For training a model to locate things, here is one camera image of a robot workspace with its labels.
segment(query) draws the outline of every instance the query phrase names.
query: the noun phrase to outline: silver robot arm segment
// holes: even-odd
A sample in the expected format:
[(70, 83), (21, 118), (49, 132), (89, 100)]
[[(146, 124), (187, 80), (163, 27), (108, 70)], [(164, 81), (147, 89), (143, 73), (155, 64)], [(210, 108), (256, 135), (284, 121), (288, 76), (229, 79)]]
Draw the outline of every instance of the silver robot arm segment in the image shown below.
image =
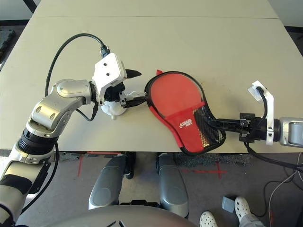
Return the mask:
[(40, 190), (54, 145), (72, 112), (91, 102), (103, 104), (106, 90), (126, 78), (123, 63), (110, 53), (96, 64), (92, 81), (61, 80), (36, 104), (1, 173), (0, 225), (14, 224), (22, 212), (26, 196)]

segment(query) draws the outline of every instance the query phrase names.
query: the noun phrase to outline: small white object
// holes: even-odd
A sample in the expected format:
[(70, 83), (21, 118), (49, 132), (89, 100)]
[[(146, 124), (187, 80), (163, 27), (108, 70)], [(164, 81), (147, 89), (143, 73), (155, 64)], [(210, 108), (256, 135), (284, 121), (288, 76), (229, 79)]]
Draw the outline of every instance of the small white object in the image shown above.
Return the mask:
[(101, 109), (104, 113), (112, 117), (112, 120), (115, 120), (117, 116), (123, 114), (126, 109), (124, 109), (119, 102), (108, 102), (105, 101), (101, 106)]
[(274, 143), (274, 97), (273, 95), (264, 87), (260, 81), (255, 81), (252, 86), (247, 90), (252, 96), (258, 101), (262, 101), (262, 97), (257, 90), (257, 87), (261, 87), (264, 91), (264, 97), (267, 100), (267, 135), (266, 135), (266, 145), (273, 145)]
[(205, 211), (200, 217), (200, 227), (218, 227), (216, 220), (211, 212)]
[(235, 200), (235, 210), (236, 210), (237, 217), (239, 219), (239, 223), (241, 223), (241, 220), (245, 215), (251, 213), (250, 207), (249, 207), (246, 199), (241, 196), (238, 196)]

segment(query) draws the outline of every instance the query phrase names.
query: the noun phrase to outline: black mesh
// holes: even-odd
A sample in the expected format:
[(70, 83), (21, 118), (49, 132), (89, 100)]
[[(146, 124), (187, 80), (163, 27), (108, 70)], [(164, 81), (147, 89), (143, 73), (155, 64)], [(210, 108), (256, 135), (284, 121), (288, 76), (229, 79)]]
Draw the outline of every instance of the black mesh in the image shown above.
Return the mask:
[(213, 120), (209, 114), (208, 108), (202, 106), (193, 111), (196, 124), (199, 128), (202, 146), (204, 148), (211, 148), (224, 141), (224, 132), (217, 130), (207, 124), (207, 121)]

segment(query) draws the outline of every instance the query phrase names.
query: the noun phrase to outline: red tape mark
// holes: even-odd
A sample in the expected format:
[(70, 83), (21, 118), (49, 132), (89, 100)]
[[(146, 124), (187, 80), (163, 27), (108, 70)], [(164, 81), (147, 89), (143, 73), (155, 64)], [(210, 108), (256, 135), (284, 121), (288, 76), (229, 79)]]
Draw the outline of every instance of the red tape mark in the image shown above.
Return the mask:
[(273, 212), (271, 210), (269, 211), (269, 216), (270, 216), (271, 225), (273, 226), (274, 217), (273, 217)]
[(80, 158), (79, 158), (79, 168), (78, 168), (78, 177), (80, 176), (80, 173), (81, 173), (82, 159), (83, 159), (83, 156), (80, 156)]
[(220, 173), (220, 165), (219, 162), (217, 162), (217, 170), (218, 170), (218, 177), (221, 179), (221, 173)]
[(195, 173), (195, 174), (226, 174), (226, 170), (190, 170), (188, 171), (187, 169), (182, 170), (183, 173)]

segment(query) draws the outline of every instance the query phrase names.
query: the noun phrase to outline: red mesh case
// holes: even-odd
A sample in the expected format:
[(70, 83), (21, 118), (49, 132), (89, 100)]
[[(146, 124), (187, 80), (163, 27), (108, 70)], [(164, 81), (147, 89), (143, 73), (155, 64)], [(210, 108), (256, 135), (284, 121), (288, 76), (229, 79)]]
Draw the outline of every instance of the red mesh case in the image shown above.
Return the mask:
[(145, 92), (150, 111), (169, 128), (184, 153), (198, 155), (224, 143), (225, 132), (207, 124), (215, 117), (201, 85), (190, 75), (164, 72), (147, 83)]

